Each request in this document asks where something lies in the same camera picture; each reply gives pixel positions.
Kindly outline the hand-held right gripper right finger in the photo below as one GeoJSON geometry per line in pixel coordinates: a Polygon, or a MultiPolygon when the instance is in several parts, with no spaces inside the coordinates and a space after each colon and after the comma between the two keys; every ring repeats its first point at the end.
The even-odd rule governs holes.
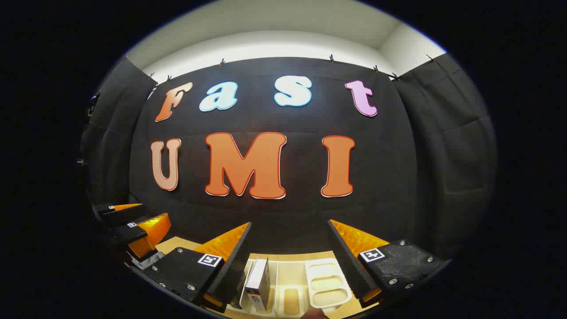
{"type": "Polygon", "coordinates": [[[327,224],[332,252],[361,307],[399,302],[451,262],[407,239],[388,242],[332,219],[327,224]]]}

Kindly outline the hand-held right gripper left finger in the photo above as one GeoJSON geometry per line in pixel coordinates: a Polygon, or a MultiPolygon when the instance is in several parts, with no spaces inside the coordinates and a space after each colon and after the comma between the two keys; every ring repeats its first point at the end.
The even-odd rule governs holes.
{"type": "Polygon", "coordinates": [[[176,247],[144,275],[186,302],[224,312],[243,286],[251,226],[247,222],[195,249],[176,247]]]}

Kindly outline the cream plastic bookshelf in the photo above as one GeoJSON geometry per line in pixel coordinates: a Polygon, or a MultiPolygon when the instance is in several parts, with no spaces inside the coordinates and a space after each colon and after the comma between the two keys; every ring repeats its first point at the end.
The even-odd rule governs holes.
{"type": "Polygon", "coordinates": [[[309,261],[263,259],[267,260],[271,277],[267,309],[257,311],[246,292],[242,292],[240,306],[229,309],[258,317],[300,318],[314,307],[327,312],[335,311],[353,297],[346,277],[334,258],[309,261]]]}

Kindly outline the blue picture cover book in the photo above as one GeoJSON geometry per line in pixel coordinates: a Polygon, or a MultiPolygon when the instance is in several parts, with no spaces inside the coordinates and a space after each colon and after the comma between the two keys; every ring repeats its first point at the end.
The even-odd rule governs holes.
{"type": "Polygon", "coordinates": [[[244,290],[256,311],[268,311],[271,275],[269,272],[269,259],[267,257],[259,257],[255,260],[249,271],[244,290]]]}

